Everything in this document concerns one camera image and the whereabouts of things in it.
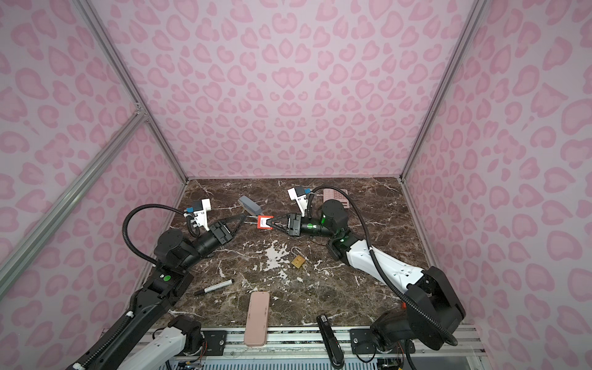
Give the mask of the red key tag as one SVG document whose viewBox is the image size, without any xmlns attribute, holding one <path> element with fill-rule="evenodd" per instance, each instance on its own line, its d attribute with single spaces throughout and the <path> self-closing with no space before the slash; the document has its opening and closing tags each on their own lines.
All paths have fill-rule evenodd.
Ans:
<svg viewBox="0 0 592 370">
<path fill-rule="evenodd" d="M 259 215 L 257 217 L 257 228 L 260 230 L 272 230 L 271 220 L 273 218 L 273 216 Z"/>
</svg>

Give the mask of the brass padlock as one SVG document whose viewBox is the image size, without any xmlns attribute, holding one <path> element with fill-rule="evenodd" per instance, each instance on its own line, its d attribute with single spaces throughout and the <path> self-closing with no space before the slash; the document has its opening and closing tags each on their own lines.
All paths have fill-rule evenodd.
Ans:
<svg viewBox="0 0 592 370">
<path fill-rule="evenodd" d="M 305 257 L 303 252 L 297 247 L 293 247 L 291 249 L 291 253 L 294 254 L 294 258 L 292 259 L 291 264 L 296 268 L 301 268 L 307 261 L 307 258 Z"/>
</svg>

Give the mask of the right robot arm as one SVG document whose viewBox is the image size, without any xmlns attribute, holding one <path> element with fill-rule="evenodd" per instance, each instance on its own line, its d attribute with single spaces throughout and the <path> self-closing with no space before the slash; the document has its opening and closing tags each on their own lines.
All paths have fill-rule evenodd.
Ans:
<svg viewBox="0 0 592 370">
<path fill-rule="evenodd" d="M 273 217 L 267 225 L 290 237 L 325 237 L 336 261 L 363 271 L 393 290 L 402 308 L 383 313 L 370 326 L 371 339 L 381 352 L 418 340 L 432 350 L 456 346 L 454 333 L 466 317 L 450 281 L 437 267 L 408 265 L 368 244 L 348 225 L 349 213 L 337 200 L 323 203 L 319 217 L 301 211 Z"/>
</svg>

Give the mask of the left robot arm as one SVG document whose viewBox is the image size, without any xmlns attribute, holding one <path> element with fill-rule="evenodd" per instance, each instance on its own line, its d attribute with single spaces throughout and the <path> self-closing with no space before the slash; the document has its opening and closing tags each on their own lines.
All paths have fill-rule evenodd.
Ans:
<svg viewBox="0 0 592 370">
<path fill-rule="evenodd" d="M 148 330 L 183 297 L 194 280 L 191 268 L 230 243 L 246 218 L 246 214 L 239 214 L 219 220 L 193 240 L 178 229 L 165 231 L 154 251 L 156 267 L 143 286 L 132 294 L 126 311 L 69 368 L 118 368 Z"/>
</svg>

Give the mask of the grey blue stapler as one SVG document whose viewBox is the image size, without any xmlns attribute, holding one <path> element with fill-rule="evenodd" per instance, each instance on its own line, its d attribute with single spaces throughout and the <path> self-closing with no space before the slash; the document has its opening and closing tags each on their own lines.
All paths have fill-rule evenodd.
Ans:
<svg viewBox="0 0 592 370">
<path fill-rule="evenodd" d="M 247 196 L 241 196 L 238 199 L 238 203 L 248 214 L 253 217 L 258 217 L 263 214 L 261 206 Z"/>
</svg>

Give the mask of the pink desk calculator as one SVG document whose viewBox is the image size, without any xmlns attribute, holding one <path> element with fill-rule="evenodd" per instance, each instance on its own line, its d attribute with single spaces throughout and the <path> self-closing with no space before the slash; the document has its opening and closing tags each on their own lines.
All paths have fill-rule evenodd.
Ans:
<svg viewBox="0 0 592 370">
<path fill-rule="evenodd" d="M 324 189 L 323 197 L 324 200 L 339 200 L 342 203 L 348 203 L 347 198 L 342 193 L 334 189 Z"/>
</svg>

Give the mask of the black white marker pen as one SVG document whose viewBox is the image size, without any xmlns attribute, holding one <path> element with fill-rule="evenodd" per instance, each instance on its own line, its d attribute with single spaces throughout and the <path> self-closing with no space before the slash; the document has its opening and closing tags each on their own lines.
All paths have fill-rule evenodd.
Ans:
<svg viewBox="0 0 592 370">
<path fill-rule="evenodd" d="M 211 286 L 206 287 L 206 288 L 202 288 L 202 289 L 196 291 L 194 293 L 194 296 L 200 296 L 200 295 L 208 294 L 208 293 L 211 293 L 212 291 L 217 291 L 219 289 L 226 288 L 226 287 L 228 287 L 230 285 L 233 285 L 233 283 L 234 283 L 234 279 L 229 279 L 229 280 L 226 280 L 225 282 L 221 282 L 221 283 L 218 283 L 218 284 L 215 284 L 215 285 L 211 285 Z"/>
</svg>

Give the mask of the pink pencil case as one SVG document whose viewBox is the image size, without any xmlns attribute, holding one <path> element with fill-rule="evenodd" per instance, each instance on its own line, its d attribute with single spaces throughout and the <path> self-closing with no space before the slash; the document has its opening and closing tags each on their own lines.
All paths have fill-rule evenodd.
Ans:
<svg viewBox="0 0 592 370">
<path fill-rule="evenodd" d="M 255 291 L 251 294 L 244 334 L 244 344 L 247 347 L 262 347 L 266 344 L 269 307 L 268 292 Z"/>
</svg>

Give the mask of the black stapler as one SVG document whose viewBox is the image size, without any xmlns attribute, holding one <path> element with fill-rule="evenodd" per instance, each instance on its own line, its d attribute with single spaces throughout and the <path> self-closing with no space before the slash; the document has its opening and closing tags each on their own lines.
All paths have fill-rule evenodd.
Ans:
<svg viewBox="0 0 592 370">
<path fill-rule="evenodd" d="M 334 369 L 343 369 L 345 366 L 345 354 L 335 336 L 331 323 L 326 314 L 321 314 L 317 317 L 317 324 L 319 327 L 322 341 L 327 351 L 329 361 Z"/>
</svg>

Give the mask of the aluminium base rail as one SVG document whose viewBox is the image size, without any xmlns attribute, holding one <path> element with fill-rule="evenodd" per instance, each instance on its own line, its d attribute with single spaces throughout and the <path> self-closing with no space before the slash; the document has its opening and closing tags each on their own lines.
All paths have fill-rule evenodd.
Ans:
<svg viewBox="0 0 592 370">
<path fill-rule="evenodd" d="M 455 336 L 457 346 L 444 345 L 435 351 L 415 340 L 408 349 L 396 345 L 390 352 L 374 349 L 355 336 L 359 327 L 335 326 L 338 344 L 344 352 L 345 369 L 385 369 L 401 365 L 404 369 L 491 369 L 483 343 L 476 329 L 461 325 Z M 268 329 L 262 347 L 245 345 L 245 330 L 239 327 L 219 328 L 225 333 L 220 355 L 177 356 L 161 369 L 332 369 L 328 352 L 316 326 L 280 326 Z"/>
</svg>

